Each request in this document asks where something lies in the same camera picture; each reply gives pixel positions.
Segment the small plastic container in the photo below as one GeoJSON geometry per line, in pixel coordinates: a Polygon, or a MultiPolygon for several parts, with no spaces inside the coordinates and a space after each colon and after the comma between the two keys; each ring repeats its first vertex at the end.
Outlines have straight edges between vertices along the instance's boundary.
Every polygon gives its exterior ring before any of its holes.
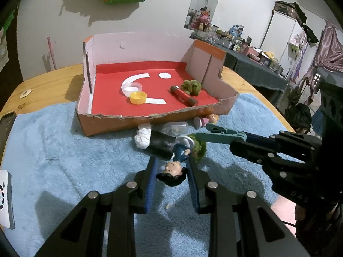
{"type": "Polygon", "coordinates": [[[130,94],[130,101],[134,105],[142,105],[146,102],[146,97],[146,93],[142,91],[137,91],[130,94]]]}
{"type": "Polygon", "coordinates": [[[187,122],[170,122],[162,126],[161,132],[169,136],[179,136],[188,133],[187,122]]]}
{"type": "Polygon", "coordinates": [[[121,85],[121,91],[128,98],[133,92],[141,92],[142,88],[143,88],[142,84],[138,82],[126,82],[125,84],[121,85]]]}

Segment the teal clothespin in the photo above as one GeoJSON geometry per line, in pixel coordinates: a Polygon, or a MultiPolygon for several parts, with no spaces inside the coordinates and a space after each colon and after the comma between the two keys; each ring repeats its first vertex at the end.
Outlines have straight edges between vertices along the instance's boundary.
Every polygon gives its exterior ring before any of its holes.
{"type": "Polygon", "coordinates": [[[197,132],[196,139],[211,143],[231,144],[235,140],[247,140],[247,135],[243,131],[224,128],[215,124],[208,123],[206,129],[209,132],[197,132]]]}

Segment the white device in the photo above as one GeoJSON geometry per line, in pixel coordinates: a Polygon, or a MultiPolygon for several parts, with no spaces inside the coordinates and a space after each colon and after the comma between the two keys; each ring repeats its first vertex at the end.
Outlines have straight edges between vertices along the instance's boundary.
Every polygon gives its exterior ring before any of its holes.
{"type": "Polygon", "coordinates": [[[0,170],[0,224],[14,229],[12,209],[12,176],[6,170],[0,170]]]}

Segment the clear plastic bottle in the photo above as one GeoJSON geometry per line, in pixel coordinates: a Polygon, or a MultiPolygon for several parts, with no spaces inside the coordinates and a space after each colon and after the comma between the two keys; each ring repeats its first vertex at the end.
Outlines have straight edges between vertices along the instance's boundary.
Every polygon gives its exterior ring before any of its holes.
{"type": "Polygon", "coordinates": [[[161,132],[169,136],[179,136],[188,133],[187,122],[170,122],[162,126],[161,132]]]}

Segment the metal screw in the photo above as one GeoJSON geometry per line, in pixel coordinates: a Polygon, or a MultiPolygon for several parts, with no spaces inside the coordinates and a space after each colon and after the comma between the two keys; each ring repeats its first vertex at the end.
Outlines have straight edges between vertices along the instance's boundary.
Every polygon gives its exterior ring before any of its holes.
{"type": "Polygon", "coordinates": [[[95,199],[96,197],[98,197],[98,193],[96,191],[91,191],[88,193],[88,197],[90,199],[95,199]]]}
{"type": "Polygon", "coordinates": [[[249,191],[247,192],[247,196],[248,196],[249,198],[256,198],[257,194],[256,194],[255,191],[249,190],[249,191]]]}
{"type": "Polygon", "coordinates": [[[128,188],[135,188],[135,187],[137,186],[137,183],[134,182],[134,181],[128,182],[128,183],[126,184],[126,186],[127,186],[128,188]]]}
{"type": "Polygon", "coordinates": [[[208,183],[207,183],[207,186],[208,186],[209,188],[215,189],[215,188],[218,187],[218,184],[217,184],[216,182],[208,182],[208,183]]]}

